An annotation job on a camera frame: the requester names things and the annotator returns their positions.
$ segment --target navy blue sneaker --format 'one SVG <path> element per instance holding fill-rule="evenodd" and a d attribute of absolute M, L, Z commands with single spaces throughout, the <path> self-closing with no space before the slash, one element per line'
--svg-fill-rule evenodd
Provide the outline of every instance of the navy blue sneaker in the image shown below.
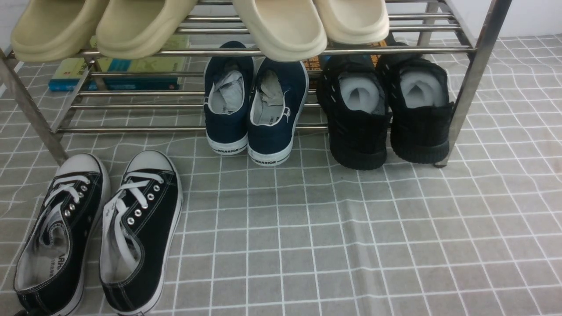
<path fill-rule="evenodd" d="M 302 62 L 264 59 L 257 71 L 248 117 L 248 154 L 261 166 L 276 166 L 289 158 L 294 129 L 309 92 Z"/>
<path fill-rule="evenodd" d="M 246 48 L 236 41 L 221 48 Z M 248 146 L 246 115 L 253 79 L 253 58 L 213 57 L 205 67 L 205 125 L 211 148 L 235 155 Z"/>

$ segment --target floor mat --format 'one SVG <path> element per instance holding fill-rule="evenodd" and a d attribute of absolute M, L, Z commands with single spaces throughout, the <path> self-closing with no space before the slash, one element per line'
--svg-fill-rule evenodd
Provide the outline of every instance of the floor mat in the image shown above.
<path fill-rule="evenodd" d="M 562 35 L 503 38 L 446 168 L 413 165 L 391 150 L 375 171 L 341 167 L 324 133 L 298 134 L 283 165 L 220 157 L 205 134 L 68 135 L 119 186 L 144 149 L 167 153 L 185 208 L 153 313 L 185 315 L 562 314 Z M 458 45 L 454 41 L 435 42 Z M 456 96 L 466 55 L 434 55 Z M 191 58 L 189 71 L 207 59 Z M 56 64 L 19 71 L 49 122 L 67 94 L 49 92 Z M 203 89 L 198 78 L 186 90 Z M 173 103 L 112 97 L 98 103 Z M 303 123 L 325 122 L 305 109 Z M 201 111 L 78 112 L 72 124 L 198 125 Z M 0 305 L 16 255 L 56 165 L 10 94 L 0 98 Z M 114 315 L 98 280 L 99 234 L 75 315 Z"/>

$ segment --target shoe pair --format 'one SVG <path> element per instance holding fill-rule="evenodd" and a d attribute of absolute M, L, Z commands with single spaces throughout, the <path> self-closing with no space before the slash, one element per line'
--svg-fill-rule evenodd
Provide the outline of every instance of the shoe pair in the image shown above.
<path fill-rule="evenodd" d="M 275 61 L 319 55 L 328 38 L 370 44 L 388 36 L 384 0 L 233 0 L 232 4 L 260 50 Z"/>
<path fill-rule="evenodd" d="M 73 156 L 59 168 L 16 266 L 14 289 L 27 312 L 66 316 L 78 307 L 100 222 L 99 277 L 111 307 L 137 315 L 156 305 L 182 208 L 178 172 L 164 154 L 143 151 L 110 192 L 107 171 L 93 155 Z"/>
<path fill-rule="evenodd" d="M 330 151 L 347 168 L 384 164 L 391 117 L 391 146 L 398 157 L 432 164 L 448 155 L 454 106 L 447 73 L 419 54 L 383 55 L 376 68 L 370 56 L 331 56 L 317 98 L 328 117 Z"/>
<path fill-rule="evenodd" d="M 246 46 L 232 41 L 221 47 Z M 248 147 L 250 158 L 262 166 L 283 163 L 293 148 L 308 91 L 302 62 L 266 58 L 254 78 L 252 57 L 211 58 L 205 68 L 204 104 L 209 145 L 220 155 Z"/>
<path fill-rule="evenodd" d="M 96 34 L 108 57 L 153 55 L 176 31 L 198 0 L 30 0 L 14 27 L 11 44 L 20 61 L 71 57 Z"/>

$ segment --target white wall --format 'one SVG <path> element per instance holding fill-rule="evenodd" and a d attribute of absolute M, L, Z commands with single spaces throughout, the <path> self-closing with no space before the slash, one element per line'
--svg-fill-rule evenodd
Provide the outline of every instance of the white wall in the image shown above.
<path fill-rule="evenodd" d="M 477 37 L 491 0 L 452 0 L 462 18 Z M 28 0 L 0 0 L 0 47 L 10 41 L 10 32 L 23 12 Z M 421 12 L 424 4 L 393 4 L 389 10 L 399 12 Z M 206 7 L 200 13 L 228 14 L 226 7 Z M 501 36 L 546 35 L 562 33 L 562 0 L 513 0 L 511 10 L 502 29 Z M 450 37 L 452 33 L 437 36 Z"/>

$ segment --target slipper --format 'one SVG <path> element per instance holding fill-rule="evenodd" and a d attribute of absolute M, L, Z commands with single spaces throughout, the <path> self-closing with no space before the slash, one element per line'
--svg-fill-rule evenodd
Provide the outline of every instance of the slipper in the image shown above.
<path fill-rule="evenodd" d="M 14 27 L 17 59 L 47 62 L 78 53 L 94 35 L 109 0 L 31 0 Z"/>
<path fill-rule="evenodd" d="M 326 49 L 326 32 L 312 0 L 233 0 L 232 4 L 269 59 L 299 61 Z"/>
<path fill-rule="evenodd" d="M 110 0 L 96 30 L 101 54 L 139 59 L 155 54 L 197 0 Z"/>
<path fill-rule="evenodd" d="M 390 22 L 384 0 L 314 0 L 328 37 L 343 44 L 378 43 Z"/>

